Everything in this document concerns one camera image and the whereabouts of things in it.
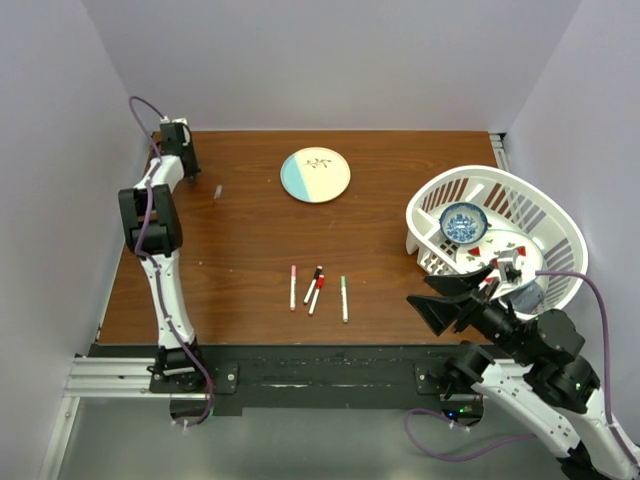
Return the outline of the white pen green tip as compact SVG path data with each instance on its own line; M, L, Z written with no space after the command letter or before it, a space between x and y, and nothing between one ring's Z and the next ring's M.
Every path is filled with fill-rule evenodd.
M347 280L346 276L340 277L340 298L341 298L341 319L344 324L349 322L349 309L348 309L348 292L347 292Z

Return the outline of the white pen red tip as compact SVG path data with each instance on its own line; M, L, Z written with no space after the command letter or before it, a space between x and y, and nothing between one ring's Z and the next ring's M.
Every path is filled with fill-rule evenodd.
M320 292L321 292L321 289L322 289L322 287L324 285L324 280L325 280L325 275L324 274L320 274L318 279L317 279L317 281L316 281L315 288L313 290L313 294L312 294L312 297L311 297L311 301L309 303L309 309L308 309L308 315L309 316L313 316L314 313L315 313L315 310L316 310L316 307L317 307L317 303L318 303L318 299L319 299L319 296L320 296Z

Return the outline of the white pen black tip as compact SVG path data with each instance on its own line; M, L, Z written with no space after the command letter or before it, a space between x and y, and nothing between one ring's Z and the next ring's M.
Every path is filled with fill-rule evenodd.
M316 284L317 284L317 282L319 280L319 277L322 274L322 271L323 271L322 265L317 265L316 268L315 268L312 280L310 282L310 285L309 285L309 287L307 289L307 292L306 292L306 294L304 296L304 299L303 299L303 304L304 305L309 304L309 302L311 300L311 297L312 297L312 294L313 294L313 292L315 290Z

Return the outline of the white pen pink tip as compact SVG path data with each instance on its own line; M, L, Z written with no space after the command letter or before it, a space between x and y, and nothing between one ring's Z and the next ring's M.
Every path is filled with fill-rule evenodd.
M296 282L297 282L297 267L291 265L290 268L290 284L289 284L289 309L291 312L296 310Z

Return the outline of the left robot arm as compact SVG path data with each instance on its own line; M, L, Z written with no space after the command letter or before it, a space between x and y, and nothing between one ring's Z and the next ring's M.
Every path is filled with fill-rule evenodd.
M149 368L153 379L185 392L205 386L207 368L189 320L179 260L183 232L173 198L175 187L200 173L188 121L160 123L161 156L149 162L143 178L118 193L125 244L140 261L157 321L157 350Z

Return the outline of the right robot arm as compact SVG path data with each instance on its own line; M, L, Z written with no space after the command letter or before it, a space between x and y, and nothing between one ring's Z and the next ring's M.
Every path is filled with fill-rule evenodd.
M562 310L524 321L508 295L538 271L492 264L473 273L428 276L436 296L408 303L434 334L473 327L507 355L499 361L463 341L439 380L448 390L471 389L500 405L554 454L570 479L636 479L639 447L611 410L610 381L599 377L581 350L585 343Z

